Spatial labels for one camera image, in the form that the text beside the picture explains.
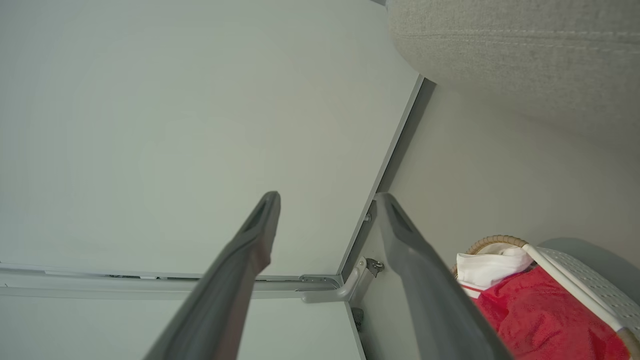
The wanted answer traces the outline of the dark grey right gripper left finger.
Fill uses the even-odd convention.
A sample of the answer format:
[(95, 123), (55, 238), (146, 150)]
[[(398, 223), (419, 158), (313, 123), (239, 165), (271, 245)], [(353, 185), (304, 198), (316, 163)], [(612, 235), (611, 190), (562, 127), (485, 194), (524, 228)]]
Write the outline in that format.
[(146, 354), (147, 360), (235, 360), (256, 277), (271, 262), (281, 196), (269, 191)]

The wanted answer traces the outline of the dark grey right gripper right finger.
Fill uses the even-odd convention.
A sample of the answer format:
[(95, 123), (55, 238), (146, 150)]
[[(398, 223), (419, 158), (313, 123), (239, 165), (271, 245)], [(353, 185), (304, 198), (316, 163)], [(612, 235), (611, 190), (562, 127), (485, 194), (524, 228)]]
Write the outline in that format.
[(402, 280), (423, 360), (511, 360), (496, 331), (390, 193), (375, 195), (386, 266)]

